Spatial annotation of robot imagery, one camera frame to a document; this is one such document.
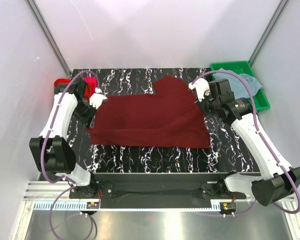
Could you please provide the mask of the dark red t-shirt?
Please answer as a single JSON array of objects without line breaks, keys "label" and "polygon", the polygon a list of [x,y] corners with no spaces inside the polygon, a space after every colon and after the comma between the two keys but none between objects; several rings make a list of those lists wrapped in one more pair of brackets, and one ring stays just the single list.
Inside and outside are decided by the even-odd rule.
[{"label": "dark red t-shirt", "polygon": [[87,130],[93,145],[208,149],[210,134],[196,96],[180,78],[153,83],[154,94],[109,96]]}]

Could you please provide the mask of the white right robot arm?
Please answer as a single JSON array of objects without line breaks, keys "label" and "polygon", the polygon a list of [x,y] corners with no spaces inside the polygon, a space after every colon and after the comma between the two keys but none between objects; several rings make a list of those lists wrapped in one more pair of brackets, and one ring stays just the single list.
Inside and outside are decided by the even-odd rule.
[{"label": "white right robot arm", "polygon": [[227,79],[207,82],[199,78],[188,87],[195,91],[195,103],[207,118],[218,116],[235,130],[259,168],[259,176],[228,173],[218,182],[220,197],[226,199],[238,192],[268,206],[296,192],[300,167],[292,167],[280,154],[253,113],[252,104],[244,97],[236,99]]}]

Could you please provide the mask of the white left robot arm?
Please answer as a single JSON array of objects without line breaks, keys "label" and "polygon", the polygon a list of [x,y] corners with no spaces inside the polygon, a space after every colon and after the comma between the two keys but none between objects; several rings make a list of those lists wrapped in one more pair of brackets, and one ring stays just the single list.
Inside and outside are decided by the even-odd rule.
[{"label": "white left robot arm", "polygon": [[67,142],[67,132],[72,116],[90,127],[96,109],[89,103],[89,84],[78,80],[57,80],[54,86],[54,101],[47,123],[39,137],[29,141],[29,148],[36,167],[50,183],[67,180],[77,187],[87,198],[98,193],[98,186],[92,182],[92,175],[76,161],[76,154]]}]

